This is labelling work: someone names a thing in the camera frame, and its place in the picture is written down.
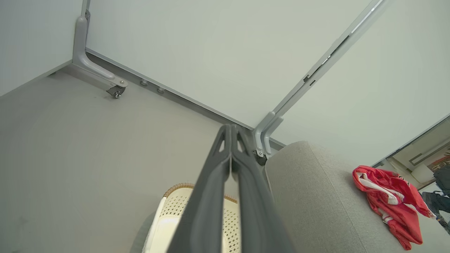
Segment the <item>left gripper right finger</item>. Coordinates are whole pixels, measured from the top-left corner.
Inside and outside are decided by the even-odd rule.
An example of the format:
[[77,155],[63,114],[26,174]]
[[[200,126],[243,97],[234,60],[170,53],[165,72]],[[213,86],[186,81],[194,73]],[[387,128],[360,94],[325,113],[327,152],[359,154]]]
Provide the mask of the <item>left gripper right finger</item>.
[[231,126],[231,172],[238,183],[241,252],[294,253],[244,131]]

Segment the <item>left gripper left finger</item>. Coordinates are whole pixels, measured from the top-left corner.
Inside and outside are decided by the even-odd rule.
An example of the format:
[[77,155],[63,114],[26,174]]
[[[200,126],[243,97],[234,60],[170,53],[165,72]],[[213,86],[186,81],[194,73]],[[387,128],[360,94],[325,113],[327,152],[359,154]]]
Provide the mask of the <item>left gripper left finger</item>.
[[169,253],[220,253],[224,184],[230,174],[231,125],[223,125],[212,144],[177,229]]

